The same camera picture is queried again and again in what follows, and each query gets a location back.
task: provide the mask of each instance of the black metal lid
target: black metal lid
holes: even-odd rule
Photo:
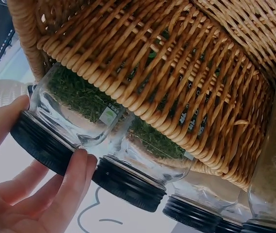
[[[220,216],[181,201],[174,196],[168,199],[162,212],[184,225],[205,233],[214,233],[216,226],[222,220]]]
[[[50,170],[64,176],[73,151],[51,135],[42,125],[70,144],[38,117],[30,116],[27,111],[20,114],[18,121],[11,129],[11,135],[33,158]]]
[[[261,226],[256,223],[246,222],[243,224],[242,233],[276,233],[276,228]]]
[[[146,174],[131,169],[147,177]],[[106,158],[100,158],[93,181],[113,195],[149,212],[155,212],[166,195],[164,189],[140,179]]]
[[[215,233],[240,233],[242,226],[222,219],[217,225]]]

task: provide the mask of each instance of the woven rattan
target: woven rattan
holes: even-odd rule
[[[276,79],[276,0],[193,0]]]
[[[8,4],[37,80],[53,59],[61,62],[224,179],[247,187],[274,90],[216,22],[187,0]]]

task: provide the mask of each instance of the hand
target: hand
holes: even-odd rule
[[[0,108],[0,144],[28,105],[29,98],[22,96]],[[0,233],[65,232],[87,193],[96,163],[93,155],[75,151],[65,177],[55,175],[31,197],[48,172],[38,161],[13,180],[0,183]]]

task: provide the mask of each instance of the dried herb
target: dried herb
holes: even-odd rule
[[[109,104],[120,110],[120,105],[88,81],[65,67],[59,67],[48,82],[48,90],[58,102],[97,122]]]
[[[139,137],[145,149],[156,157],[184,158],[184,149],[138,117],[133,121],[129,133]]]

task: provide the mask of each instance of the wicker basket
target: wicker basket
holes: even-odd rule
[[[216,22],[187,0],[9,0],[8,5],[37,80],[53,59],[61,62],[216,174],[247,187],[274,89]],[[157,55],[146,67],[152,50]]]
[[[276,78],[276,0],[193,0],[244,47],[263,74]]]

